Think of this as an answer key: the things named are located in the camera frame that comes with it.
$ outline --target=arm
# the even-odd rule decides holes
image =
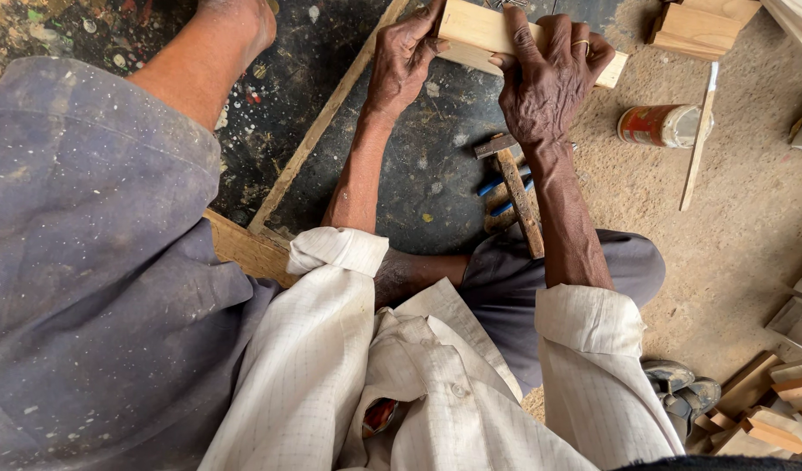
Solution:
[[[322,225],[374,233],[377,185],[386,140],[395,120],[421,92],[430,61],[449,47],[447,41],[424,37],[435,25],[444,1],[433,0],[413,16],[377,34],[368,96]]]
[[[615,51],[586,24],[563,15],[542,17],[547,51],[538,50],[526,15],[505,6],[518,58],[494,55],[505,76],[500,106],[511,134],[523,148],[536,182],[546,242],[546,285],[564,283],[613,289],[587,204],[581,196],[568,131],[575,111]],[[587,45],[578,40],[589,38]]]

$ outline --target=hand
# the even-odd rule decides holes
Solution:
[[[450,48],[445,39],[424,37],[435,26],[444,3],[445,0],[433,0],[409,18],[377,33],[364,111],[385,113],[394,120],[421,92],[430,61]]]
[[[616,51],[600,34],[590,33],[586,24],[555,15],[537,20],[548,44],[542,54],[532,38],[526,14],[508,3],[504,9],[517,57],[495,54],[489,60],[503,70],[500,108],[505,123],[524,152],[568,142],[569,125],[578,105]],[[587,43],[572,45],[581,39],[590,41],[589,57]]]

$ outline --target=forearm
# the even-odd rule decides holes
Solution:
[[[373,111],[368,102],[364,104],[352,149],[322,225],[350,227],[374,234],[383,150],[394,124],[393,116]]]
[[[565,141],[526,151],[546,243],[546,286],[614,289]]]

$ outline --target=shirt cuff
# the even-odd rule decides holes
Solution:
[[[288,273],[304,275],[323,265],[333,265],[375,277],[389,250],[389,239],[362,230],[317,227],[290,242]]]
[[[600,287],[539,289],[535,329],[548,340],[587,353],[642,355],[645,323],[634,301]]]

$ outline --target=rolled-up sleeve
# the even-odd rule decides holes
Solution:
[[[683,454],[639,365],[645,325],[633,300],[597,287],[537,291],[546,426],[601,469]]]

